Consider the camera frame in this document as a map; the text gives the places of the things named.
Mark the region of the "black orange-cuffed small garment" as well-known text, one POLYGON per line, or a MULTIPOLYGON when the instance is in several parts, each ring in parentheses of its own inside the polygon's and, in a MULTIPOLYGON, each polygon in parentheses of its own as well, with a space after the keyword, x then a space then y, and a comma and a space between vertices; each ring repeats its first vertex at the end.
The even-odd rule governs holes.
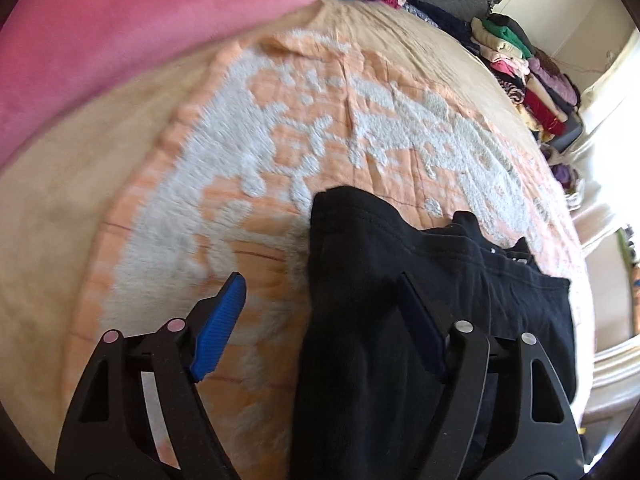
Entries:
POLYGON ((312 202, 311 318, 299 355, 293 479, 402 479, 442 395, 398 308, 410 275, 427 300, 483 333, 538 337, 568 396, 577 387, 565 278, 539 269, 526 240, 491 243, 469 211, 418 230, 351 186, 312 202))

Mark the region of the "dark navy folded cloth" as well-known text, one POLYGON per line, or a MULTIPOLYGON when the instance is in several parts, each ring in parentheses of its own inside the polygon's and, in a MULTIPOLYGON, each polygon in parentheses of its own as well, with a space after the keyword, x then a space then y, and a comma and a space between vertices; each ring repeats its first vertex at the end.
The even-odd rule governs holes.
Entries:
POLYGON ((480 46, 473 39, 469 22, 457 18, 439 6, 421 0, 406 0, 404 9, 416 18, 446 32, 472 55, 480 55, 480 46))

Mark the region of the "orange white patterned blanket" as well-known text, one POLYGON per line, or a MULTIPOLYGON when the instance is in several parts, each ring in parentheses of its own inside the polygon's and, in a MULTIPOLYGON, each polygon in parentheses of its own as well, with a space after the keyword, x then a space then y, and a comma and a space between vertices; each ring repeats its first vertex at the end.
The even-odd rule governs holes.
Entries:
POLYGON ((526 240, 545 274, 581 274, 564 197, 532 135, 491 77, 475 90, 490 99, 486 113, 333 32, 225 47, 102 224, 66 387, 104 330, 154 330, 240 272, 246 307, 200 391, 240 475, 285 478, 311 312, 311 205, 337 185, 378 196, 418 229, 471 211, 497 245, 526 240))

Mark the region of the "pink plush blanket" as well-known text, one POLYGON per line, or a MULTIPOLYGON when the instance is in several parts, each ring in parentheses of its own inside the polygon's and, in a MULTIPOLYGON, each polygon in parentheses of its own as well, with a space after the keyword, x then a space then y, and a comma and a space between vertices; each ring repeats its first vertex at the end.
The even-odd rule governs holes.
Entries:
POLYGON ((1 29, 2 162, 119 81, 313 1, 18 0, 1 29))

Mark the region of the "pile of folded clothes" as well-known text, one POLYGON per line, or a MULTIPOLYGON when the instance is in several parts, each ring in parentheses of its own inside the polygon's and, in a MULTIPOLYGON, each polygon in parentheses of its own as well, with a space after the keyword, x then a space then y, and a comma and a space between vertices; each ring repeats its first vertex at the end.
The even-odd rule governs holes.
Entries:
POLYGON ((584 179, 563 157, 584 131, 576 87, 530 42, 513 18, 497 13, 472 18, 469 31, 472 51, 495 76, 529 128, 563 188, 567 205, 577 208, 585 192, 584 179))

